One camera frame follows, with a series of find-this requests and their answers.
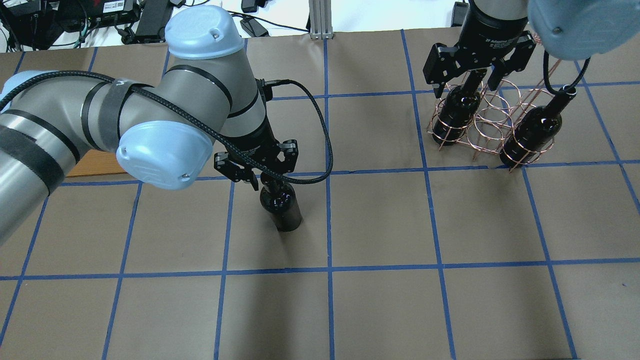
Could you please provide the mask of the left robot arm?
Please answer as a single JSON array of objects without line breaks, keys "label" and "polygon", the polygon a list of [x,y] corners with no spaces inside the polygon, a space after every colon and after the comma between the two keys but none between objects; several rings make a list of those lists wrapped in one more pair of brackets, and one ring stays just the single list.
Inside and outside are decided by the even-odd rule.
[{"label": "left robot arm", "polygon": [[233,182],[293,171],[295,140],[278,141],[267,95],[254,77],[231,14],[197,6],[169,20],[174,64],[149,86],[89,71],[22,71],[1,102],[1,242],[50,196],[89,152],[160,189],[189,187],[213,156]]}]

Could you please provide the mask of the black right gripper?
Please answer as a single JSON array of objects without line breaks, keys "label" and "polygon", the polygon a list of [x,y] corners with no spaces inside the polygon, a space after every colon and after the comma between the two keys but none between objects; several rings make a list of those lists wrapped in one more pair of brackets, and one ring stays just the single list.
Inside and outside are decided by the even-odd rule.
[{"label": "black right gripper", "polygon": [[489,25],[469,20],[461,28],[457,43],[437,42],[430,48],[422,69],[426,84],[433,87],[437,100],[447,89],[447,82],[475,69],[493,69],[487,87],[496,91],[503,79],[521,72],[530,63],[537,44],[526,30],[527,20],[499,21]]}]

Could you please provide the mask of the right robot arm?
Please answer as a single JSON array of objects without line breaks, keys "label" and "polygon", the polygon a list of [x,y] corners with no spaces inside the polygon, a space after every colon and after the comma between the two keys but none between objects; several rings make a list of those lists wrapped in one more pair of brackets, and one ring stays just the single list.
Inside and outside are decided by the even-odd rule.
[{"label": "right robot arm", "polygon": [[535,50],[558,60],[606,54],[639,32],[637,0],[471,0],[455,45],[435,43],[423,66],[425,82],[440,98],[445,84],[462,74],[492,68],[494,90],[523,71]]}]

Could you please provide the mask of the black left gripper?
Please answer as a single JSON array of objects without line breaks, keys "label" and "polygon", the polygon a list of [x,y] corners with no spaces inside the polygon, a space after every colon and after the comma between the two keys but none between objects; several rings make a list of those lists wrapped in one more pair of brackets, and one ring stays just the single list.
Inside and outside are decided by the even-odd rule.
[{"label": "black left gripper", "polygon": [[258,191],[258,177],[253,172],[258,169],[282,182],[294,183],[294,180],[286,179],[286,174],[292,173],[297,166],[299,146],[296,139],[279,142],[270,131],[241,137],[218,134],[214,139],[226,148],[226,152],[214,154],[214,168],[232,182],[249,183],[254,191]]}]

